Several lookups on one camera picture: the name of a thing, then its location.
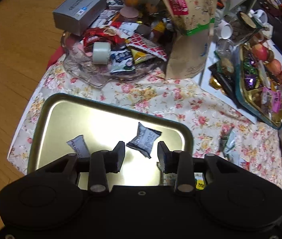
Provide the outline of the gold patterned candy wrapper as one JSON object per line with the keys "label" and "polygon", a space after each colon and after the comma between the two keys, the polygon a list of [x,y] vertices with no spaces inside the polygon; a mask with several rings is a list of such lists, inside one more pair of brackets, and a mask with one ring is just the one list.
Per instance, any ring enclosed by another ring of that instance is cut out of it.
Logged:
{"label": "gold patterned candy wrapper", "polygon": [[161,184],[163,186],[172,186],[174,187],[176,183],[176,174],[170,173],[170,174],[161,174]]}

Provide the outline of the corn strip snack packet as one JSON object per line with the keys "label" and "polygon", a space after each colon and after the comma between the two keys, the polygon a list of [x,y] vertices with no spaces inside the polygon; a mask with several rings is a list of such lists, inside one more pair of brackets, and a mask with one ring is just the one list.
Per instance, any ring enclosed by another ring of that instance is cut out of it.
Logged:
{"label": "corn strip snack packet", "polygon": [[67,145],[74,150],[79,158],[89,158],[91,156],[83,135],[78,135],[77,137],[67,141]]}

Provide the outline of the dark blue white snack packet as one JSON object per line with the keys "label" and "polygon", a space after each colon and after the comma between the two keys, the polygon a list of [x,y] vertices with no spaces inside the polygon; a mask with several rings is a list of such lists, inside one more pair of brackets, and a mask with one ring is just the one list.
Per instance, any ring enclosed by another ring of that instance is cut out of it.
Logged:
{"label": "dark blue white snack packet", "polygon": [[126,146],[139,151],[144,157],[150,159],[153,144],[157,138],[161,136],[162,132],[143,126],[138,122],[137,135],[129,141]]}

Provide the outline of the green white snack packet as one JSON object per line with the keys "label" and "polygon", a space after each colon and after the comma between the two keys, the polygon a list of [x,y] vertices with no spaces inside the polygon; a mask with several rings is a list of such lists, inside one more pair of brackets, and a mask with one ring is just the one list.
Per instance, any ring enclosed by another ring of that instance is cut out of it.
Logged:
{"label": "green white snack packet", "polygon": [[229,161],[233,161],[235,158],[235,137],[236,133],[234,131],[234,128],[232,127],[221,137],[220,140],[219,148]]}

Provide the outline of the red white hawthorn snack packet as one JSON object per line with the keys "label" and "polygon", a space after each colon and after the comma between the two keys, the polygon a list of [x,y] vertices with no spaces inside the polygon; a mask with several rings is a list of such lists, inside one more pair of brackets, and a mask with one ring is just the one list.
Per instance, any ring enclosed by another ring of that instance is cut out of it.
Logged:
{"label": "red white hawthorn snack packet", "polygon": [[245,170],[250,170],[250,163],[245,161],[238,152],[236,151],[230,151],[228,154],[228,159],[230,162],[233,164],[245,169]]}

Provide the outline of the glass plate with snacks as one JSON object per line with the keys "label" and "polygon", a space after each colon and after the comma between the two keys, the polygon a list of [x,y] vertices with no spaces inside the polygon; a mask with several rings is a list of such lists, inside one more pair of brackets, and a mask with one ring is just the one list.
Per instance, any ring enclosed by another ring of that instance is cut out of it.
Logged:
{"label": "glass plate with snacks", "polygon": [[[124,0],[107,0],[106,9],[81,36],[63,31],[61,47],[66,54],[65,69],[73,77],[96,87],[110,80],[133,81],[168,60],[171,36],[163,38],[168,19],[151,4],[145,12],[129,7]],[[92,62],[93,44],[109,42],[108,64]]]}

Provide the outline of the floral tablecloth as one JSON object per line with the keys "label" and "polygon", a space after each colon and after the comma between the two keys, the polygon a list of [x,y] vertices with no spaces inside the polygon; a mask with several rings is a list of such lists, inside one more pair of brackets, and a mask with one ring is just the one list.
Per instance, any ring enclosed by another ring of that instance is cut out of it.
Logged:
{"label": "floral tablecloth", "polygon": [[112,81],[95,88],[72,77],[60,57],[42,77],[17,127],[8,161],[26,173],[34,130],[44,102],[53,94],[66,93],[124,107],[186,125],[194,138],[194,155],[217,153],[222,132],[236,132],[236,151],[250,170],[282,188],[282,153],[278,132],[265,123],[252,123],[215,96],[204,92],[194,79],[165,80],[162,70],[135,83]]}

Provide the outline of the empty gold tin tray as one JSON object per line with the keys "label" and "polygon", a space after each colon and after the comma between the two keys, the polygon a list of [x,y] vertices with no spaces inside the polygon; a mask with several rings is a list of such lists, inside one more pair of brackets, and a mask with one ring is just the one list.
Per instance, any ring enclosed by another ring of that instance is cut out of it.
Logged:
{"label": "empty gold tin tray", "polygon": [[182,123],[107,105],[96,101],[56,93],[43,104],[29,153],[28,173],[73,153],[67,142],[82,135],[90,153],[112,150],[119,141],[130,142],[138,125],[161,132],[153,144],[151,157],[125,148],[119,173],[107,175],[108,186],[156,186],[161,172],[157,166],[157,144],[163,141],[174,151],[193,151],[191,131]]}

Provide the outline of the pink snack packet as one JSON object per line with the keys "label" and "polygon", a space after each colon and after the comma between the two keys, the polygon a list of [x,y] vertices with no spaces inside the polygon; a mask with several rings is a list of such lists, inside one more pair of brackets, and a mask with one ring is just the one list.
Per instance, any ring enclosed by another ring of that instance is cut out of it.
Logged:
{"label": "pink snack packet", "polygon": [[261,94],[261,110],[263,113],[278,113],[281,110],[282,93],[263,87]]}

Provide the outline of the white tape roll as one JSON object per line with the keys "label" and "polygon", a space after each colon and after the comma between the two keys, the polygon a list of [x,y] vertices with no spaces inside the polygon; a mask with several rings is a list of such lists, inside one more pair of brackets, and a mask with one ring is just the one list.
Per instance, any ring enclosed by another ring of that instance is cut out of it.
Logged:
{"label": "white tape roll", "polygon": [[109,42],[95,42],[93,44],[92,62],[94,64],[108,64],[111,55],[111,45]]}

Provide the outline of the white board under tray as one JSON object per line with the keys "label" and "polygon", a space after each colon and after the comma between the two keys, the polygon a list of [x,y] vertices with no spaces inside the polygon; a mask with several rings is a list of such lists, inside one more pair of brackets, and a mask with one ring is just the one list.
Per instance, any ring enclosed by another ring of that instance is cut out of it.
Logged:
{"label": "white board under tray", "polygon": [[239,103],[235,94],[235,65],[233,53],[238,47],[239,45],[233,47],[224,40],[220,40],[218,44],[212,44],[208,61],[200,81],[200,87],[233,107],[251,122],[256,123],[260,120]]}

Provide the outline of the red apple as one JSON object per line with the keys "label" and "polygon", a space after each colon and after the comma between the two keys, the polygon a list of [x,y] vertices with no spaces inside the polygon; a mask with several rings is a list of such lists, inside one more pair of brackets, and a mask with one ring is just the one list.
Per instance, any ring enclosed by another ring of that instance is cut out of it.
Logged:
{"label": "red apple", "polygon": [[275,76],[279,75],[282,71],[282,64],[277,59],[273,59],[266,64],[267,69]]}
{"label": "red apple", "polygon": [[252,54],[259,60],[259,61],[267,61],[268,60],[268,48],[263,46],[262,44],[256,44],[251,48]]}

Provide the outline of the white jar lid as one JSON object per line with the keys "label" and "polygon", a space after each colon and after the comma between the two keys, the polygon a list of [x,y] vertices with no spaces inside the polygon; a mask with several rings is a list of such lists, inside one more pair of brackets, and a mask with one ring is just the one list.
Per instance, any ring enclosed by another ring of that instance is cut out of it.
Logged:
{"label": "white jar lid", "polygon": [[225,20],[221,20],[216,27],[216,34],[221,39],[229,39],[232,36],[232,26]]}

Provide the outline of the grey cardboard box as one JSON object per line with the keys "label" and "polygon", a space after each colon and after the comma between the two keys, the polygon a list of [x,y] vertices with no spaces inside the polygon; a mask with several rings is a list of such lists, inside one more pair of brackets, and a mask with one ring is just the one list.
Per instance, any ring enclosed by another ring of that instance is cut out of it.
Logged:
{"label": "grey cardboard box", "polygon": [[57,29],[81,36],[106,9],[107,0],[65,0],[53,11]]}

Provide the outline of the brown paper snack bag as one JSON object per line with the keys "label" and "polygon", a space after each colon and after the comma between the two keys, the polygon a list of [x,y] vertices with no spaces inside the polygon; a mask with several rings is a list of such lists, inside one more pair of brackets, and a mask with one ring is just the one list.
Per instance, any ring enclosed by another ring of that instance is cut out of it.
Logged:
{"label": "brown paper snack bag", "polygon": [[217,0],[162,0],[177,30],[166,66],[167,79],[192,78],[206,63]]}

